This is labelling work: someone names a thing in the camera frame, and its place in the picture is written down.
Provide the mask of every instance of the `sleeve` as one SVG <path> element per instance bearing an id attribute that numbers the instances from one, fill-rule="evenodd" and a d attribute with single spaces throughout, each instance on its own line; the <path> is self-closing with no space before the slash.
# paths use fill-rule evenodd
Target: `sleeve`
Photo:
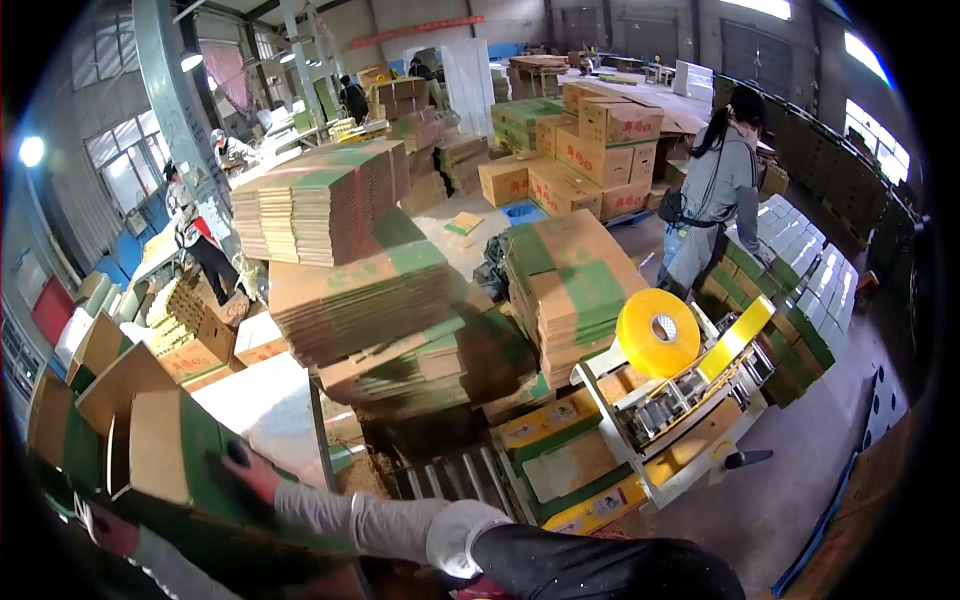
<path id="1" fill-rule="evenodd" d="M 760 245 L 756 240 L 756 188 L 738 187 L 736 194 L 736 232 L 743 247 L 751 254 L 760 252 Z"/>
<path id="2" fill-rule="evenodd" d="M 239 600 L 240 598 L 187 561 L 169 541 L 142 525 L 136 549 L 129 560 L 150 575 L 160 589 L 171 598 L 180 600 L 191 598 Z"/>
<path id="3" fill-rule="evenodd" d="M 285 480 L 274 508 L 294 525 L 346 541 L 357 554 L 432 564 L 462 579 L 479 572 L 469 558 L 473 540 L 491 523 L 511 522 L 475 500 L 380 500 L 365 493 L 347 498 Z"/>
<path id="4" fill-rule="evenodd" d="M 750 146 L 728 141 L 724 153 L 724 166 L 730 169 L 733 189 L 756 187 L 756 155 Z"/>

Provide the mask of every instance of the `yellow tape roll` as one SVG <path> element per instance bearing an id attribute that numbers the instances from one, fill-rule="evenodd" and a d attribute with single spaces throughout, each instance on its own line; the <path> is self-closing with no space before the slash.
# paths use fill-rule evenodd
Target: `yellow tape roll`
<path id="1" fill-rule="evenodd" d="M 700 327 L 682 300 L 657 288 L 633 294 L 616 320 L 616 338 L 638 371 L 672 377 L 700 350 Z"/>

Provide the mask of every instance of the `flattened cardboard box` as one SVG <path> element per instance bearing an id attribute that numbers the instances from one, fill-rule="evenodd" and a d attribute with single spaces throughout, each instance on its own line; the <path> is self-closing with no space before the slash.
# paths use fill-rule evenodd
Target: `flattened cardboard box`
<path id="1" fill-rule="evenodd" d="M 585 98 L 580 106 L 580 137 L 608 148 L 660 137 L 663 109 L 630 98 Z"/>
<path id="2" fill-rule="evenodd" d="M 600 216 L 602 190 L 557 160 L 539 161 L 528 169 L 531 195 L 551 217 L 584 208 Z"/>
<path id="3" fill-rule="evenodd" d="M 504 156 L 477 167 L 483 196 L 494 206 L 518 203 L 529 197 L 530 178 L 527 169 L 547 158 L 538 151 L 529 150 L 518 155 Z"/>

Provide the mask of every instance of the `window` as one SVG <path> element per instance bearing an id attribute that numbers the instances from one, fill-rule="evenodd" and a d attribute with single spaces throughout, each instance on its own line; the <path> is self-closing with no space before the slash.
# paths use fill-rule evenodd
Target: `window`
<path id="1" fill-rule="evenodd" d="M 274 44 L 270 43 L 270 38 L 263 32 L 253 32 L 253 39 L 256 40 L 256 52 L 261 60 L 268 59 L 274 55 Z"/>
<path id="2" fill-rule="evenodd" d="M 170 158 L 152 110 L 86 140 L 86 152 L 125 215 L 156 191 Z"/>
<path id="3" fill-rule="evenodd" d="M 846 32 L 844 33 L 844 44 L 847 47 L 847 54 L 862 62 L 868 69 L 873 71 L 877 77 L 881 78 L 885 84 L 890 84 L 890 80 L 887 79 L 887 74 L 883 72 L 883 67 L 880 66 L 880 60 L 876 57 L 874 51 L 871 50 L 867 44 L 863 43 L 859 37 L 850 32 Z"/>
<path id="4" fill-rule="evenodd" d="M 96 84 L 140 68 L 131 14 L 94 17 L 73 48 L 73 88 Z"/>
<path id="5" fill-rule="evenodd" d="M 766 12 L 784 21 L 790 18 L 790 3 L 786 0 L 723 0 L 723 2 Z"/>
<path id="6" fill-rule="evenodd" d="M 844 133 L 854 130 L 863 136 L 867 149 L 876 156 L 880 164 L 880 171 L 887 176 L 891 183 L 897 185 L 906 181 L 910 171 L 910 154 L 908 154 L 894 136 L 885 130 L 870 113 L 847 99 L 847 122 Z"/>

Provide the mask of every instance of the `steel column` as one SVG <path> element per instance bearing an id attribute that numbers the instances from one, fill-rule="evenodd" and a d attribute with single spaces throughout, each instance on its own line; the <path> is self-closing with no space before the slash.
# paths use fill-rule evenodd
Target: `steel column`
<path id="1" fill-rule="evenodd" d="M 227 257 L 240 252 L 230 226 L 229 184 L 210 145 L 210 132 L 197 118 L 180 51 L 169 0 L 133 0 L 133 34 L 140 74 L 160 131 L 170 146 L 183 182 L 210 232 Z"/>

